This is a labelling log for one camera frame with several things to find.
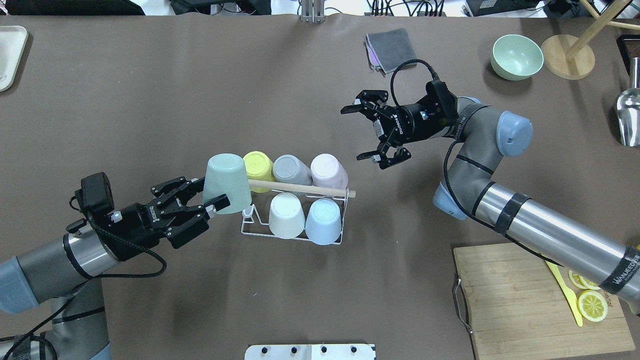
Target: cup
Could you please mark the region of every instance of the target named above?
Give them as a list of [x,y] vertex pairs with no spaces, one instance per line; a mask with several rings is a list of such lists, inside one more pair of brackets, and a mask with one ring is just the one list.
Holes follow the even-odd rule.
[[331,199],[318,199],[311,204],[307,223],[307,237],[318,245],[329,245],[340,237],[342,223],[340,207]]
[[522,35],[504,35],[493,44],[491,66],[504,79],[528,79],[542,69],[544,62],[540,46]]
[[281,239],[291,239],[305,229],[305,214],[297,196],[281,193],[271,200],[269,207],[269,229]]
[[[269,156],[260,151],[252,151],[243,157],[246,175],[252,180],[276,181],[273,177],[273,163]],[[251,188],[253,192],[266,193],[271,189]]]
[[[282,155],[273,163],[273,176],[279,183],[311,185],[311,169],[293,155]],[[291,192],[296,196],[304,193]]]
[[207,162],[202,202],[222,194],[227,194],[230,205],[218,211],[218,214],[237,213],[251,205],[249,179],[244,161],[238,155],[218,154]]
[[320,154],[311,162],[314,186],[346,189],[349,177],[338,159],[331,154]]

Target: lemon slice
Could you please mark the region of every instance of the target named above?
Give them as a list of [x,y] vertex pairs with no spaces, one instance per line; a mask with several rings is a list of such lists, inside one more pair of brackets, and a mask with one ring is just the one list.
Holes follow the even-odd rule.
[[597,291],[584,290],[578,297],[578,310],[587,320],[601,322],[607,317],[607,301]]
[[597,285],[595,282],[593,282],[593,281],[591,281],[591,280],[588,280],[588,279],[585,279],[585,278],[584,278],[583,276],[581,276],[581,275],[578,275],[578,276],[580,276],[580,281],[582,282],[582,284],[583,284],[584,286],[586,286],[586,287],[587,287],[587,289],[589,289],[589,290],[598,290],[598,289],[600,289],[600,288],[598,287],[598,285]]
[[578,289],[587,290],[587,286],[582,282],[582,276],[578,275],[578,273],[572,272],[569,270],[569,281]]

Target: wooden cutting board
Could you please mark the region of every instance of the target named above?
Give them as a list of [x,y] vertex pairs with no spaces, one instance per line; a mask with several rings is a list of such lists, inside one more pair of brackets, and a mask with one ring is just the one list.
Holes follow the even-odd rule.
[[[558,359],[631,351],[636,347],[615,295],[599,290],[609,313],[578,327],[544,261],[513,243],[453,250],[467,300],[477,360]],[[576,296],[582,290],[569,281]]]

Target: light blue joint cap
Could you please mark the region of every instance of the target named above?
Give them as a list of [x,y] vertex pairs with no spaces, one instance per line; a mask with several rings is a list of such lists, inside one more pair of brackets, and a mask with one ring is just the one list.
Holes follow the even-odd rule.
[[0,309],[17,314],[38,306],[15,256],[0,264]]
[[438,209],[446,212],[454,218],[457,218],[458,220],[464,220],[467,218],[458,205],[456,205],[456,202],[453,201],[451,194],[449,194],[442,182],[438,185],[438,189],[433,196],[433,204]]
[[111,343],[108,343],[107,346],[89,360],[111,360]]
[[471,97],[471,96],[461,96],[461,97],[464,98],[464,99],[469,99],[469,100],[473,101],[476,104],[480,104],[480,100],[478,100],[477,97]]
[[533,125],[525,117],[505,111],[498,120],[498,150],[504,156],[518,156],[529,147]]

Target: yellow cup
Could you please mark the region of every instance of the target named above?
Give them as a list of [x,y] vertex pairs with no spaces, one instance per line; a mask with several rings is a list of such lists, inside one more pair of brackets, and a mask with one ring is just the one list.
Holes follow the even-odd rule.
[[[244,155],[243,160],[246,167],[246,175],[249,179],[276,181],[275,177],[273,177],[273,162],[265,153],[252,151]],[[266,193],[270,189],[251,188],[251,190],[257,193]]]

